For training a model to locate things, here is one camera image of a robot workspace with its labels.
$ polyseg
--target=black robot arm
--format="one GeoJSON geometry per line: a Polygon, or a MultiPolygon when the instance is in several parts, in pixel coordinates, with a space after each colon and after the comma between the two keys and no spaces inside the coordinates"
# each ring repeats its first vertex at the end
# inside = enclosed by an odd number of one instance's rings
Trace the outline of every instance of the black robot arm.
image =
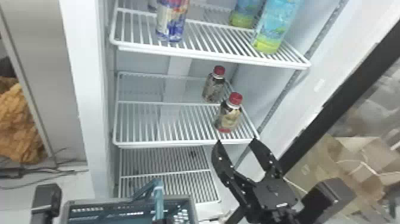
{"type": "Polygon", "coordinates": [[[249,223],[323,223],[355,198],[341,179],[328,179],[309,191],[301,200],[304,209],[297,213],[292,207],[298,199],[283,179],[273,153],[255,138],[248,147],[265,171],[259,182],[234,169],[220,141],[212,150],[211,161],[218,177],[239,202],[239,207],[226,222],[228,224],[238,223],[244,217],[249,223]]]}

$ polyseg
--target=white wire shelf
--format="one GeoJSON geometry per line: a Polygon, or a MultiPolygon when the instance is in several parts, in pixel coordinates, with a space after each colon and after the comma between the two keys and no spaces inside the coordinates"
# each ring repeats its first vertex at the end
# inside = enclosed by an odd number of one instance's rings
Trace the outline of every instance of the white wire shelf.
{"type": "MultiPolygon", "coordinates": [[[[247,144],[253,137],[260,138],[244,108],[234,131],[217,131],[213,122],[219,104],[202,102],[204,82],[186,76],[120,72],[113,143],[120,148],[153,148],[214,145],[218,139],[223,144],[247,144]]],[[[224,97],[231,91],[227,83],[224,97]]]]}
{"type": "Polygon", "coordinates": [[[189,194],[196,203],[217,203],[220,196],[202,147],[120,151],[119,197],[129,197],[154,178],[166,195],[189,194]]]}
{"type": "MultiPolygon", "coordinates": [[[[120,71],[118,79],[119,102],[207,103],[201,96],[206,78],[120,71]]],[[[226,82],[216,105],[228,99],[231,92],[232,87],[226,82]]]]}
{"type": "Polygon", "coordinates": [[[131,2],[133,1],[115,2],[110,42],[121,51],[298,70],[311,66],[303,55],[285,41],[275,54],[256,51],[250,44],[253,30],[227,25],[230,10],[207,4],[191,4],[190,7],[194,5],[193,10],[186,20],[181,42],[161,42],[155,34],[157,15],[141,11],[144,10],[143,7],[137,7],[131,2]]]}

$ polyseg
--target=open refrigerator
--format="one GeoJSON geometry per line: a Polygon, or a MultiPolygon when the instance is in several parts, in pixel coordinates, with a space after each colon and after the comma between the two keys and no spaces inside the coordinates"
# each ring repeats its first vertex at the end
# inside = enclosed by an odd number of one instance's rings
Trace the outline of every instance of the open refrigerator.
{"type": "Polygon", "coordinates": [[[199,220],[235,209],[210,163],[216,141],[261,179],[247,144],[257,138],[281,157],[400,18],[396,1],[305,1],[267,55],[250,46],[253,30],[228,25],[235,3],[191,1],[183,41],[169,44],[146,0],[60,0],[96,197],[129,197],[158,177],[166,194],[193,196],[199,220]],[[219,103],[201,98],[216,65],[226,68],[224,98],[244,98],[230,134],[213,128],[219,103]]]}

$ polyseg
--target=black door frame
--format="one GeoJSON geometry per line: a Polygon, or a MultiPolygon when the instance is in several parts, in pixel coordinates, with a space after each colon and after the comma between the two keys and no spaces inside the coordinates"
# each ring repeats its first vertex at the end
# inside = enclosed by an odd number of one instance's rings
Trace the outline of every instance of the black door frame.
{"type": "Polygon", "coordinates": [[[293,141],[279,162],[286,174],[400,57],[400,21],[324,104],[319,115],[293,141]]]}

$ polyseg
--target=plastic bottle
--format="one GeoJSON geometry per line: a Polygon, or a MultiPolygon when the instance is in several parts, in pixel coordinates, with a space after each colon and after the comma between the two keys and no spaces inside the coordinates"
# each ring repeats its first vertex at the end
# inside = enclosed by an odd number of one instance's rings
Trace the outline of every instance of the plastic bottle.
{"type": "Polygon", "coordinates": [[[243,96],[237,92],[232,92],[229,99],[222,101],[220,106],[220,114],[214,122],[214,127],[223,133],[230,133],[239,123],[242,108],[243,96]]]}
{"type": "Polygon", "coordinates": [[[275,53],[303,0],[268,0],[252,38],[255,49],[275,53]]]}
{"type": "Polygon", "coordinates": [[[221,98],[221,93],[225,84],[225,68],[223,66],[215,66],[214,72],[207,76],[203,88],[203,99],[207,102],[217,102],[221,98]]]}
{"type": "Polygon", "coordinates": [[[229,24],[236,27],[252,28],[255,16],[265,0],[237,0],[235,9],[229,15],[229,24]]]}
{"type": "Polygon", "coordinates": [[[161,41],[182,40],[189,0],[158,0],[155,33],[161,41]]]}

